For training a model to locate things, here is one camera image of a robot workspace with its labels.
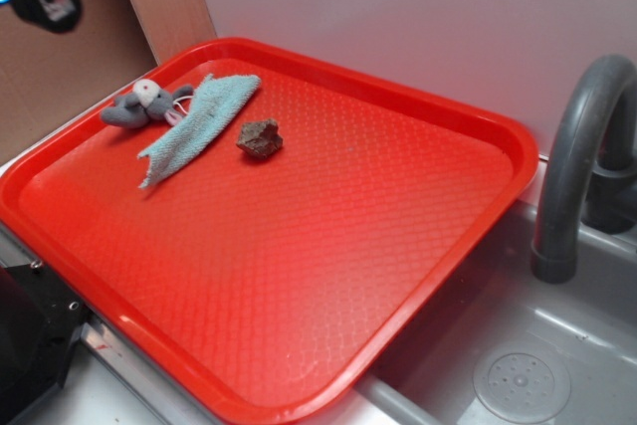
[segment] gray sink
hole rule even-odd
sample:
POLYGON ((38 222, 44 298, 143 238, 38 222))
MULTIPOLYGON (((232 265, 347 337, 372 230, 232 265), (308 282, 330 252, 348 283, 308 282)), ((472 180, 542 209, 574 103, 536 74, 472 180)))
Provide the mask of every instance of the gray sink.
POLYGON ((517 203, 359 391, 409 424, 637 424, 635 249, 583 227, 574 279, 546 284, 533 221, 517 203))

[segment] stuffed animal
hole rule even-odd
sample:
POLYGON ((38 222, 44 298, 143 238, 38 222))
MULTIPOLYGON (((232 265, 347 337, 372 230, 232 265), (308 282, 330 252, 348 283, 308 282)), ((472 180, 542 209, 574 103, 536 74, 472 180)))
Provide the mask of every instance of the stuffed animal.
POLYGON ((100 118, 106 124, 124 128, 141 128, 151 120, 166 120, 175 126, 183 120, 183 115, 174 105, 193 92, 192 86, 184 85, 171 94, 152 80, 140 80, 135 82, 130 94, 116 97, 113 106, 103 109, 100 118))

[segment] gray faucet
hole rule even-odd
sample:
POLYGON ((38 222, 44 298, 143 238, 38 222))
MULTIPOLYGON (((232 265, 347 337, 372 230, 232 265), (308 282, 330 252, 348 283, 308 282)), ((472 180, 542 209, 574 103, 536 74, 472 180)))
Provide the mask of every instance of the gray faucet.
POLYGON ((616 234, 637 222, 633 140, 637 70, 625 57, 596 60, 561 120, 544 178, 531 269, 547 283, 575 275, 579 219, 616 234))

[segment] rock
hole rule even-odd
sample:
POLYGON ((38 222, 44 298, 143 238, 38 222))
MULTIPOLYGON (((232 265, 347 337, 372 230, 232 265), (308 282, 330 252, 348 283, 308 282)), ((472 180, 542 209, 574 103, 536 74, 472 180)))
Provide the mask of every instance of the rock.
POLYGON ((241 126, 237 146, 250 156, 266 159, 283 146, 283 139, 278 132, 279 125, 272 118, 244 123, 241 126))

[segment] sink drain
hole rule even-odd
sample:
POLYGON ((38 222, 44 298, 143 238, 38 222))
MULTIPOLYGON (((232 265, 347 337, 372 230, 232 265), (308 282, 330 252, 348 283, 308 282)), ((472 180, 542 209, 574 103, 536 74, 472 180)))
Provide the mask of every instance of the sink drain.
POLYGON ((570 396, 570 377, 549 350, 509 342, 476 365, 474 388, 492 413, 513 423, 539 423, 561 411, 570 396))

